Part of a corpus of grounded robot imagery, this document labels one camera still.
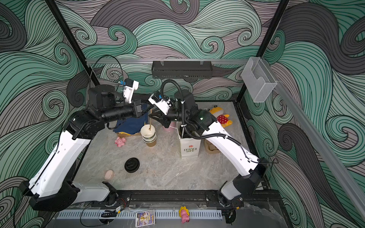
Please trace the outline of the white paper takeout bag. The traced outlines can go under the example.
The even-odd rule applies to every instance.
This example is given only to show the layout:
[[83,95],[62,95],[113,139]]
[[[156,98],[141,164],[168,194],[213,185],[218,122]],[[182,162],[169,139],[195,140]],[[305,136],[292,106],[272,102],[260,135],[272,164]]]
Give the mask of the white paper takeout bag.
[[191,138],[177,122],[177,134],[179,139],[179,151],[182,159],[197,158],[199,156],[201,140]]

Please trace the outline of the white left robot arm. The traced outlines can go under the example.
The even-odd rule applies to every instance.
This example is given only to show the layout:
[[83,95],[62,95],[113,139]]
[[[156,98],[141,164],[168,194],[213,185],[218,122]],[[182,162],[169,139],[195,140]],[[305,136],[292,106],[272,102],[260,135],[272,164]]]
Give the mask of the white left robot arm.
[[127,78],[119,85],[123,89],[121,93],[112,85],[90,88],[86,107],[70,116],[41,169],[32,179],[19,185],[23,195],[30,197],[33,210],[59,212],[74,203],[97,201],[113,206],[118,201],[117,190],[107,181],[86,186],[67,180],[66,175],[80,153],[110,122],[146,113],[140,100],[132,100],[139,83]]

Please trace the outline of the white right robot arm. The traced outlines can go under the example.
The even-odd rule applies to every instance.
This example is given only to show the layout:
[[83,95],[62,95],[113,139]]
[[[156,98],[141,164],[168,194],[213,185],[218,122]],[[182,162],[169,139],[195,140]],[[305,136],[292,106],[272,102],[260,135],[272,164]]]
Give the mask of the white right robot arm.
[[152,119],[164,127],[180,122],[186,135],[209,141],[234,165],[238,176],[224,183],[218,191],[222,204],[236,197],[250,197],[255,192],[271,162],[252,154],[234,139],[213,114],[198,107],[191,92],[167,79],[148,101],[158,108],[150,114]]

